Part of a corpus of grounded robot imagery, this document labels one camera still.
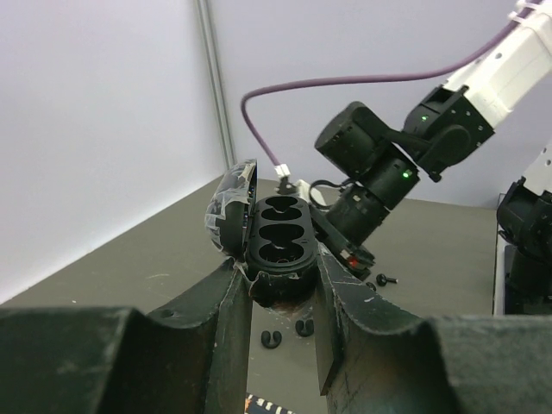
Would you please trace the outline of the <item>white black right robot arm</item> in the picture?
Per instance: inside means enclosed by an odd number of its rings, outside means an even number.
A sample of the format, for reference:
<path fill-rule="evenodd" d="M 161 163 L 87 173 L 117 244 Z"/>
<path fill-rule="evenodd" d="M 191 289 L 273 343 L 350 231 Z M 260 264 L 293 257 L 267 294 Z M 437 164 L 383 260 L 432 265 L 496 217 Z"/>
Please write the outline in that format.
<path fill-rule="evenodd" d="M 318 136 L 316 150 L 346 180 L 331 206 L 313 204 L 318 239 L 356 278 L 374 263 L 365 240 L 418 183 L 440 181 L 480 148 L 516 104 L 551 71 L 551 4 L 522 1 L 496 40 L 427 95 L 402 129 L 353 102 Z M 551 152 L 544 149 L 497 210 L 513 248 L 505 277 L 507 314 L 551 311 Z"/>

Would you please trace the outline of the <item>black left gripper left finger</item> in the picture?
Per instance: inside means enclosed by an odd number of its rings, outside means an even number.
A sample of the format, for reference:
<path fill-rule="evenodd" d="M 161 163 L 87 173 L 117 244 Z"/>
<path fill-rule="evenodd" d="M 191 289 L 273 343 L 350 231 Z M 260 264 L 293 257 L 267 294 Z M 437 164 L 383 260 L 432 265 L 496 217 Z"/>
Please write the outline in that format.
<path fill-rule="evenodd" d="M 1 311 L 4 413 L 241 413 L 252 303 L 231 260 L 149 313 Z"/>

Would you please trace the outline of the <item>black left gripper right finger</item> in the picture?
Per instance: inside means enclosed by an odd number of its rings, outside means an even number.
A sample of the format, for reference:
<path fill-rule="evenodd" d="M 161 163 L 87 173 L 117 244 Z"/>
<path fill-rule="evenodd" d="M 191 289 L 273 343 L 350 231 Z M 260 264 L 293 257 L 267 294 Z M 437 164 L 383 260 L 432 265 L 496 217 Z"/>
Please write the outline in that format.
<path fill-rule="evenodd" d="M 550 412 L 550 317 L 418 317 L 327 248 L 317 264 L 317 374 L 329 412 Z"/>

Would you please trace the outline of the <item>black taped earbud charging case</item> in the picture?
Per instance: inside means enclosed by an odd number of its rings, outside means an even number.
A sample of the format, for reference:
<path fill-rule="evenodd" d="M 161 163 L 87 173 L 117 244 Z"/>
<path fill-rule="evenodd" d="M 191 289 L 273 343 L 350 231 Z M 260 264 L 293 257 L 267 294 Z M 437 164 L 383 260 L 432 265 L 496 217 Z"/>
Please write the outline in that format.
<path fill-rule="evenodd" d="M 316 288 L 317 241 L 309 205 L 295 195 L 257 198 L 257 160 L 222 177 L 204 215 L 213 246 L 231 258 L 259 306 L 294 311 Z"/>

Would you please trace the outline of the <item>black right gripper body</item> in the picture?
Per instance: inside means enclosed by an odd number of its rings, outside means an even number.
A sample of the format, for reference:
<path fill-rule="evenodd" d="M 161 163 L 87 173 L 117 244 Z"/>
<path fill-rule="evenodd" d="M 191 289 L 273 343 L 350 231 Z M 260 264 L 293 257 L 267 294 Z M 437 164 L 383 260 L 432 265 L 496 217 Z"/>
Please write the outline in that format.
<path fill-rule="evenodd" d="M 318 186 L 337 189 L 339 198 L 331 205 L 321 204 L 314 197 Z M 308 196 L 317 239 L 353 276 L 368 278 L 375 257 L 363 243 L 386 219 L 388 209 L 368 189 L 353 180 L 339 185 L 316 180 L 311 183 Z"/>

